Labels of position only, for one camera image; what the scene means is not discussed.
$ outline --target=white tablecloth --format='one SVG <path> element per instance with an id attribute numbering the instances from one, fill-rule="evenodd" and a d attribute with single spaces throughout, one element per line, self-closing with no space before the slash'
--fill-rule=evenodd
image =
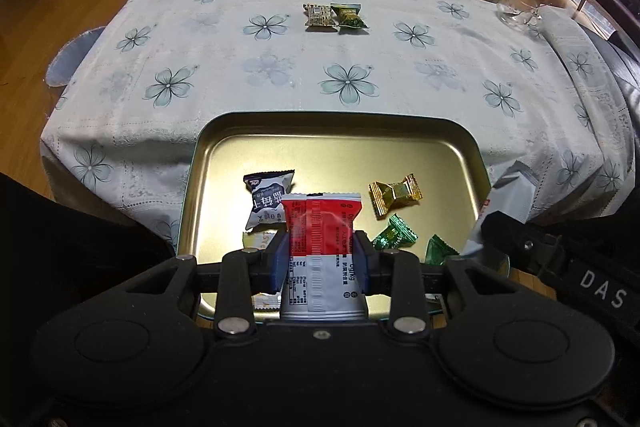
<path id="1" fill-rule="evenodd" d="M 306 30 L 303 3 L 358 3 L 369 30 Z M 198 133 L 243 110 L 454 120 L 491 180 L 540 177 L 531 217 L 617 208 L 633 186 L 622 95 L 577 23 L 503 25 L 481 0 L 129 0 L 76 71 L 42 140 L 100 198 L 174 244 Z"/>

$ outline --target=gold tray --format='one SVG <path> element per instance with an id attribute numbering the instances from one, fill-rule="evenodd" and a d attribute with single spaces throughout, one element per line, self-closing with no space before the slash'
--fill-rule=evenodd
<path id="1" fill-rule="evenodd" d="M 461 250 L 489 192 L 489 180 L 473 137 L 449 120 L 353 112 L 228 113 L 200 133 L 184 199 L 178 254 L 217 263 L 242 248 L 252 207 L 242 177 L 251 172 L 295 169 L 292 192 L 359 192 L 362 211 L 354 229 L 373 239 L 396 212 L 418 234 L 406 248 L 422 261 L 437 233 Z M 396 183 L 413 172 L 419 203 L 377 220 L 368 185 Z M 369 317 L 388 315 L 389 297 L 367 297 Z M 216 294 L 203 294 L 200 314 L 212 317 Z M 278 312 L 256 312 L 256 318 Z"/>

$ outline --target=green candy wrapper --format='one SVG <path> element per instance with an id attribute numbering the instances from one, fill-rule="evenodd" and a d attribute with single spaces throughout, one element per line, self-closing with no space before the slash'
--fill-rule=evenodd
<path id="1" fill-rule="evenodd" d="M 414 231 L 407 226 L 398 214 L 394 214 L 389 217 L 388 227 L 380 232 L 371 241 L 371 244 L 376 250 L 384 250 L 385 248 L 397 248 L 401 245 L 412 245 L 417 240 L 418 236 Z"/>
<path id="2" fill-rule="evenodd" d="M 431 266 L 440 266 L 444 264 L 444 258 L 449 255 L 458 255 L 458 252 L 434 234 L 427 245 L 427 255 L 424 258 L 424 263 Z"/>

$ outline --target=dark clothing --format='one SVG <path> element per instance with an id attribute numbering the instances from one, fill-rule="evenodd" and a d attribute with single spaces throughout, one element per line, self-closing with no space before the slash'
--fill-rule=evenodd
<path id="1" fill-rule="evenodd" d="M 38 327 L 174 250 L 142 225 L 72 210 L 1 173 L 0 206 L 0 425 L 19 425 L 47 399 L 28 363 Z"/>

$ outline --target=red snack packet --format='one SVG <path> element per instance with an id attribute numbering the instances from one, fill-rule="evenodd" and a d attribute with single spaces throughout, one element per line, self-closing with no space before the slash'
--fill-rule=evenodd
<path id="1" fill-rule="evenodd" d="M 284 194 L 289 276 L 280 316 L 305 320 L 366 317 L 351 260 L 359 194 Z"/>

